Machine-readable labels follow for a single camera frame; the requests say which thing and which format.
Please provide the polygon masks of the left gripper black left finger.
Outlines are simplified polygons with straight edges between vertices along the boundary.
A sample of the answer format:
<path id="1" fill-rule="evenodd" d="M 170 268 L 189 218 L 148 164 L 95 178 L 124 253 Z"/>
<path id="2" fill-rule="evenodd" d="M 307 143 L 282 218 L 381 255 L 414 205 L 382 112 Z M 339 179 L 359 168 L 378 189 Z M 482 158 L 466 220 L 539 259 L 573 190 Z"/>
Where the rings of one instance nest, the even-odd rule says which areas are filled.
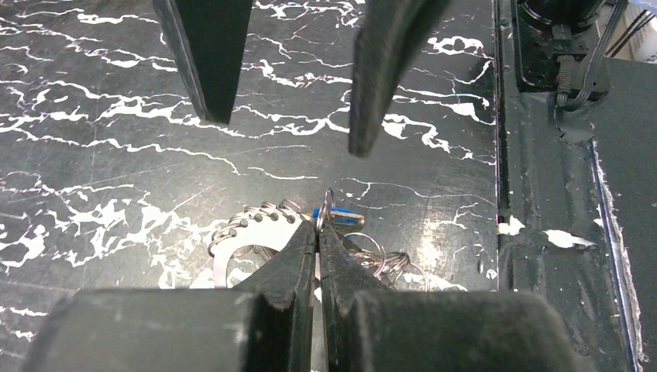
<path id="1" fill-rule="evenodd" d="M 233 288 L 79 291 L 57 302 L 24 371 L 308 371 L 315 227 Z"/>

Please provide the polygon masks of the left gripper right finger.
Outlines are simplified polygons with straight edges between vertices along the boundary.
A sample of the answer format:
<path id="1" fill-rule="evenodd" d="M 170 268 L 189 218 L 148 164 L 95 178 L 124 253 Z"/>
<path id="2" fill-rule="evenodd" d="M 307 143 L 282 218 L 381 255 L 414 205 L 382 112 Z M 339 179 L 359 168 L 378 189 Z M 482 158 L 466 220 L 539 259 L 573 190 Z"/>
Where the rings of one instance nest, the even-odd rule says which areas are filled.
<path id="1" fill-rule="evenodd" d="M 578 371 L 560 315 L 529 292 L 395 291 L 318 235 L 331 371 Z"/>

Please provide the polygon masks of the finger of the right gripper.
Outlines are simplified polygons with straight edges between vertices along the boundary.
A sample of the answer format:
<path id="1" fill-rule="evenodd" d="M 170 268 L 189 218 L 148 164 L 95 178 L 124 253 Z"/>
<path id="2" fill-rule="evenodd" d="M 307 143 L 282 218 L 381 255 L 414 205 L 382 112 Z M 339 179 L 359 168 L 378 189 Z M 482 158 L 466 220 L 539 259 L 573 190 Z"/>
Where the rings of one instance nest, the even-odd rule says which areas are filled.
<path id="1" fill-rule="evenodd" d="M 447 11 L 446 0 L 375 0 L 354 42 L 348 151 L 370 155 L 395 91 Z"/>
<path id="2" fill-rule="evenodd" d="M 155 0 L 152 6 L 197 116 L 228 124 L 253 3 Z"/>

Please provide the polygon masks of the metal keyring with red handle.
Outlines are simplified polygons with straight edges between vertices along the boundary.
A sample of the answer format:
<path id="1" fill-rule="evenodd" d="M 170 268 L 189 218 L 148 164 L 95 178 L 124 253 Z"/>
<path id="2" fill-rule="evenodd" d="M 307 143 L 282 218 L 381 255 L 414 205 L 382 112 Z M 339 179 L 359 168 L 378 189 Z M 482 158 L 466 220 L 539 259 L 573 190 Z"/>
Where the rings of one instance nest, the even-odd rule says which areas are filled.
<path id="1" fill-rule="evenodd" d="M 213 259 L 212 279 L 217 288 L 228 288 L 229 264 L 233 260 L 248 255 L 256 247 L 269 260 L 280 252 L 290 241 L 303 222 L 311 222 L 311 231 L 321 231 L 330 225 L 349 243 L 353 236 L 369 240 L 375 250 L 359 247 L 346 247 L 347 253 L 361 267 L 370 272 L 377 280 L 392 288 L 396 282 L 412 267 L 418 271 L 423 280 L 424 290 L 431 289 L 427 273 L 417 264 L 412 263 L 405 252 L 387 252 L 374 238 L 362 232 L 366 225 L 364 215 L 350 209 L 335 205 L 334 192 L 327 188 L 325 200 L 321 207 L 310 212 L 290 199 L 278 204 L 264 201 L 260 205 L 248 205 L 241 212 L 233 215 L 226 226 L 215 230 L 210 237 L 208 254 Z"/>

